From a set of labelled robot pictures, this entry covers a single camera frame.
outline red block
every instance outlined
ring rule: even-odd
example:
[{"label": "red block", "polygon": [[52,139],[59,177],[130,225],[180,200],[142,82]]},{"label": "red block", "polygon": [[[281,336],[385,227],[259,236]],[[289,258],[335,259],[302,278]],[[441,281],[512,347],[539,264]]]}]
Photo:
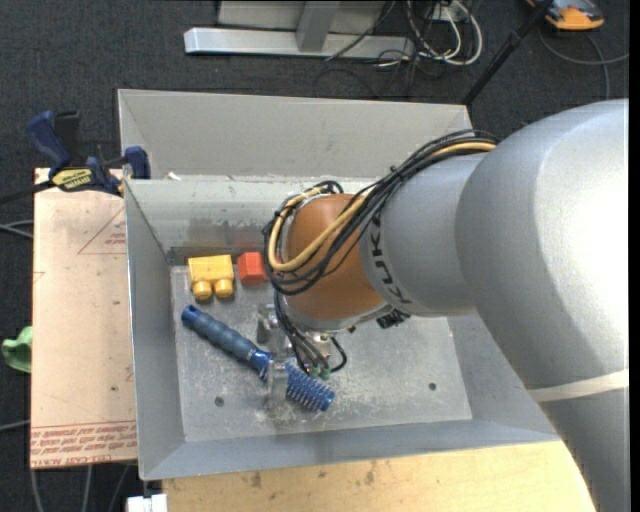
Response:
[{"label": "red block", "polygon": [[238,258],[238,275],[244,285],[256,285],[267,280],[264,270],[262,254],[259,252],[245,252]]}]

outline metal bar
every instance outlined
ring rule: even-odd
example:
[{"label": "metal bar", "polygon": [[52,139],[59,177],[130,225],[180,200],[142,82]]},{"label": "metal bar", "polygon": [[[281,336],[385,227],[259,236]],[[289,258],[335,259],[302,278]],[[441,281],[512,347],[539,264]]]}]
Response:
[{"label": "metal bar", "polygon": [[340,2],[305,2],[296,29],[296,42],[303,52],[322,50]]},{"label": "metal bar", "polygon": [[509,58],[509,55],[511,55],[513,51],[518,46],[520,46],[522,39],[524,39],[524,37],[531,31],[531,29],[534,26],[536,26],[537,23],[542,21],[542,18],[544,17],[544,15],[547,12],[547,9],[551,6],[552,3],[553,3],[553,0],[544,0],[543,3],[539,4],[536,7],[536,10],[533,11],[531,16],[527,18],[527,21],[525,21],[524,24],[518,30],[512,31],[509,34],[509,36],[507,37],[507,40],[502,45],[502,48],[498,50],[498,53],[496,53],[495,57],[489,64],[489,67],[487,67],[484,73],[482,73],[480,78],[478,78],[478,81],[473,85],[471,90],[467,93],[467,95],[462,100],[463,105],[466,105],[466,106],[471,105],[473,100],[476,99],[476,96],[478,96],[478,94],[482,92],[485,85],[489,83],[489,80],[493,78],[493,75],[495,75],[498,72],[498,70],[502,67],[504,62],[507,60],[507,58]]},{"label": "metal bar", "polygon": [[[245,54],[290,55],[299,57],[330,57],[348,44],[354,37],[347,34],[328,34],[324,47],[318,51],[301,51],[295,32],[267,30],[242,30],[226,28],[192,28],[185,32],[187,54]],[[413,43],[406,37],[367,36],[344,57],[375,59],[387,50],[413,53]]]}]

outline wooden table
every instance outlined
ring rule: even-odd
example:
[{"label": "wooden table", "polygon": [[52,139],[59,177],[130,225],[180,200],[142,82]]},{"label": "wooden table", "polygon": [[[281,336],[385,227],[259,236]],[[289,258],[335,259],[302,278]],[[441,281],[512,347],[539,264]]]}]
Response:
[{"label": "wooden table", "polygon": [[163,489],[171,512],[594,510],[561,441],[172,479]]}]

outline orange object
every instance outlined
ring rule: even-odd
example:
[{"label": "orange object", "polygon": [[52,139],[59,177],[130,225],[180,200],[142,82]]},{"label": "orange object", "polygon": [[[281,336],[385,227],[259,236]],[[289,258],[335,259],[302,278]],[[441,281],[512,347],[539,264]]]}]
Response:
[{"label": "orange object", "polygon": [[[340,215],[353,194],[331,194],[309,201],[300,208],[287,233],[286,252],[291,258],[300,254],[309,243],[320,235]],[[323,258],[329,245],[338,235],[334,232],[318,252],[302,267],[304,273]],[[307,318],[313,320],[345,319],[362,316],[366,312],[381,307],[384,300],[375,291],[360,264],[359,233],[353,233],[333,256],[329,269],[334,269],[338,261],[344,261],[327,273],[310,289],[288,297],[288,304]]]},{"label": "orange object", "polygon": [[244,285],[256,285],[267,280],[264,270],[262,254],[259,252],[245,252],[238,258],[238,275]]},{"label": "orange object", "polygon": [[558,14],[561,18],[553,24],[562,30],[591,30],[604,23],[604,18],[590,17],[573,5],[558,9]]}]

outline cable bundle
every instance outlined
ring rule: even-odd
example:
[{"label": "cable bundle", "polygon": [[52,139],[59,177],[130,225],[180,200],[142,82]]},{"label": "cable bundle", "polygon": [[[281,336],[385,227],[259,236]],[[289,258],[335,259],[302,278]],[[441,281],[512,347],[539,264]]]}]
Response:
[{"label": "cable bundle", "polygon": [[[443,9],[442,5],[440,3],[437,3],[431,7],[431,10],[427,16],[419,17],[416,13],[413,2],[411,0],[407,0],[407,20],[409,22],[409,26],[411,27],[411,31],[413,32],[416,45],[418,46],[417,52],[420,57],[442,61],[445,64],[450,64],[452,66],[468,66],[469,64],[473,64],[476,60],[478,60],[480,54],[482,53],[482,30],[480,29],[480,25],[478,25],[475,17],[469,12],[469,9],[467,9],[462,4],[462,2],[453,0],[451,2],[451,6],[455,7],[459,11],[462,11],[462,13],[464,13],[465,19],[469,21],[471,27],[473,28],[475,44],[472,46],[475,46],[475,49],[473,54],[468,57],[459,57],[460,53],[462,52],[463,46],[462,34],[458,29],[458,25],[451,17],[449,7]],[[451,28],[451,32],[454,34],[456,39],[455,47],[447,49],[445,51],[437,51],[426,40],[426,34],[431,29],[431,25],[434,21],[436,7],[439,10],[439,17],[442,19],[444,14],[444,17],[447,18],[445,21]],[[418,28],[415,18],[419,18],[422,20],[422,28]]]},{"label": "cable bundle", "polygon": [[[282,295],[297,295],[311,288],[324,276],[334,272],[356,246],[375,214],[379,213],[393,193],[418,172],[446,158],[470,153],[490,151],[495,139],[486,134],[464,130],[429,142],[413,153],[399,167],[375,183],[358,191],[335,221],[304,250],[289,261],[282,252],[281,232],[285,221],[295,216],[297,209],[309,198],[321,194],[341,193],[342,187],[334,181],[324,181],[284,202],[274,218],[263,230],[265,262],[269,279]],[[333,261],[338,251],[358,232],[355,240],[339,261]],[[311,264],[311,260],[328,239],[335,234],[326,254]]]}]

